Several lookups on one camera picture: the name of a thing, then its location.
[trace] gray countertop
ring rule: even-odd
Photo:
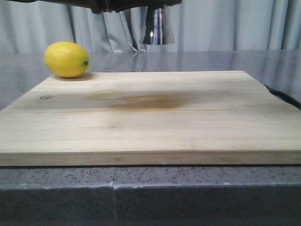
[[[300,50],[93,53],[90,57],[89,72],[241,70],[301,102]],[[50,75],[43,54],[1,54],[0,109]],[[300,192],[299,165],[3,167],[0,225],[226,218],[295,222],[301,216]]]

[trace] curtain fold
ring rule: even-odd
[[[169,8],[175,44],[139,43],[146,7],[93,14],[37,1],[0,1],[0,52],[44,52],[74,41],[88,52],[294,49],[301,45],[300,0],[183,0]]]

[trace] table surface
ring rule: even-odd
[[[301,102],[300,50],[91,53],[90,58],[91,66],[88,72],[245,71],[259,82]],[[2,53],[0,109],[12,103],[50,75],[51,72],[43,63],[43,54]],[[120,188],[206,186],[300,187],[301,166],[182,165],[0,168],[0,189],[6,191],[77,187],[110,187],[118,190]],[[122,214],[122,210],[120,210],[120,218],[123,218]]]

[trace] yellow lemon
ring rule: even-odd
[[[45,64],[49,70],[60,77],[75,78],[88,69],[90,58],[80,45],[60,41],[46,49]]]

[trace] wood grain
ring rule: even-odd
[[[0,112],[0,165],[299,164],[300,122],[245,72],[52,75]]]

